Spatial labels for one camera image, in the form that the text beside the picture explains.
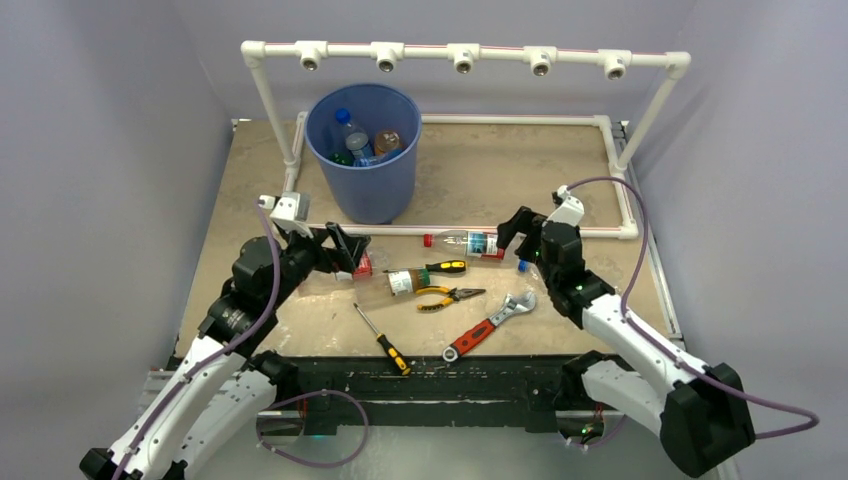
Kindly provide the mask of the red cap crushed bottle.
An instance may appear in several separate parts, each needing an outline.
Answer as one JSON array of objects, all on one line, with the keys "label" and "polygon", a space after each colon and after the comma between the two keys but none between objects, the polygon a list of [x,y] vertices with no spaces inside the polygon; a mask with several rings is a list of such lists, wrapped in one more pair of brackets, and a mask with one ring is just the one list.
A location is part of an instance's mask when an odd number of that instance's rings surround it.
[{"label": "red cap crushed bottle", "polygon": [[389,268],[388,254],[379,249],[369,249],[360,258],[360,263],[352,272],[336,272],[334,278],[336,281],[358,281],[370,278],[375,274],[381,273]]}]

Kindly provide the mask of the red label clear bottle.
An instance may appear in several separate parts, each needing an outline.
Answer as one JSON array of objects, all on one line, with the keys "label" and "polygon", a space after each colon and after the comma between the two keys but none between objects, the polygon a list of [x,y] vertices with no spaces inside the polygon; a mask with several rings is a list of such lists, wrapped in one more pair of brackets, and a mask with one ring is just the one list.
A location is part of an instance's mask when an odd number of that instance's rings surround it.
[{"label": "red label clear bottle", "polygon": [[482,230],[449,230],[439,234],[425,234],[423,245],[465,257],[503,260],[505,250],[498,247],[498,236]]}]

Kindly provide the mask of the green plastic bottle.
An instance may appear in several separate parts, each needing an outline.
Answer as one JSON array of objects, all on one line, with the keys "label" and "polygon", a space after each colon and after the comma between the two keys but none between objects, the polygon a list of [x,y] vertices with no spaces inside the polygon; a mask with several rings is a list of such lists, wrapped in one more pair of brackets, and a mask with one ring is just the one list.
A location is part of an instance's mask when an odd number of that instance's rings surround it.
[{"label": "green plastic bottle", "polygon": [[343,166],[353,166],[355,164],[355,159],[349,152],[334,152],[329,156],[329,159],[333,163]]}]

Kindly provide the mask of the blue label crushed bottle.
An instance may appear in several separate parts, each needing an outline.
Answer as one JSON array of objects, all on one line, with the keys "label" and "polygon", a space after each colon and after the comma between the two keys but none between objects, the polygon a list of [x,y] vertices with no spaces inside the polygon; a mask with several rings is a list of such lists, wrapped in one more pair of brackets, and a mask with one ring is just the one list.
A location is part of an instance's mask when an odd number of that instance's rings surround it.
[{"label": "blue label crushed bottle", "polygon": [[385,152],[385,153],[382,153],[382,154],[369,156],[369,157],[362,157],[362,158],[356,159],[354,161],[354,166],[366,168],[366,167],[381,165],[383,163],[389,162],[392,159],[396,158],[402,152],[403,152],[402,149],[394,149],[394,150],[391,150],[391,151],[388,151],[388,152]]}]

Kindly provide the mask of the short orange juice bottle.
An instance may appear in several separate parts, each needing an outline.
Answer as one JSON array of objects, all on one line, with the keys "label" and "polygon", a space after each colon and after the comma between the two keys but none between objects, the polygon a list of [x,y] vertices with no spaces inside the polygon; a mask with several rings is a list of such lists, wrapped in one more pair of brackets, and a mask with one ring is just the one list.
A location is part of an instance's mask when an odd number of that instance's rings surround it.
[{"label": "short orange juice bottle", "polygon": [[374,136],[374,152],[381,156],[392,152],[401,152],[405,145],[401,136],[394,130],[381,130]]}]

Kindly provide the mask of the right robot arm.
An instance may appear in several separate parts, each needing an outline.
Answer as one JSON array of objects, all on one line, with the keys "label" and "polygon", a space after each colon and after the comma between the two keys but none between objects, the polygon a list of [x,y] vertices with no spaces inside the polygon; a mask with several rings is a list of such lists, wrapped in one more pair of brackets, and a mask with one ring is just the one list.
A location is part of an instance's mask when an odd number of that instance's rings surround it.
[{"label": "right robot arm", "polygon": [[738,373],[707,365],[626,312],[615,289],[587,268],[578,226],[521,207],[498,225],[498,246],[507,248],[517,234],[524,238],[515,252],[538,268],[555,310],[630,367],[594,359],[565,375],[561,392],[569,404],[613,407],[651,431],[693,478],[754,443],[747,403],[731,393],[742,387]]}]

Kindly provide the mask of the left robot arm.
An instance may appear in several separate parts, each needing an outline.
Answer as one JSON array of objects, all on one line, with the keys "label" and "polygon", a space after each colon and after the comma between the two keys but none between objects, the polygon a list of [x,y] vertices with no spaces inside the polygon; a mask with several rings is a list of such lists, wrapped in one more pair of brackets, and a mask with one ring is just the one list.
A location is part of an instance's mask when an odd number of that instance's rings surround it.
[{"label": "left robot arm", "polygon": [[353,272],[371,239],[333,222],[284,238],[280,246],[266,232],[243,244],[177,370],[124,435],[85,454],[86,478],[192,479],[263,408],[303,398],[297,367],[256,349],[311,273]]}]

